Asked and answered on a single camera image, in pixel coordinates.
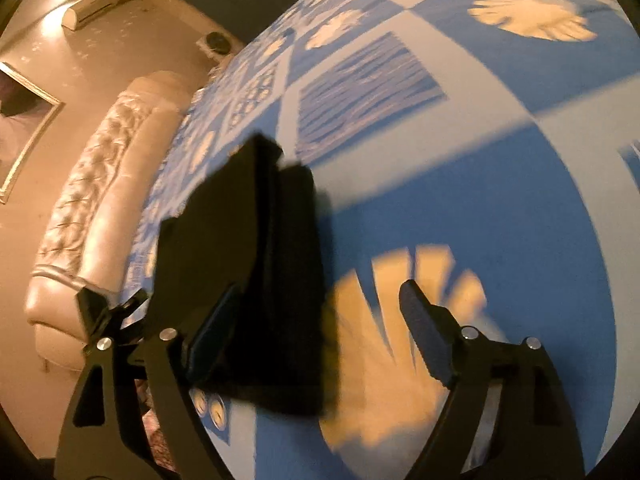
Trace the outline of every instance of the wall-mounted air conditioner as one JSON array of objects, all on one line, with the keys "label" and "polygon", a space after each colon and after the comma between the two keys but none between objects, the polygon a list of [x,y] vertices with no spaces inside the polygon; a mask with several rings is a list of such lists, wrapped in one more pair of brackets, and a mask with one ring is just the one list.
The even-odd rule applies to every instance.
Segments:
[{"label": "wall-mounted air conditioner", "polygon": [[78,30],[85,23],[123,0],[78,0],[62,16],[63,27]]}]

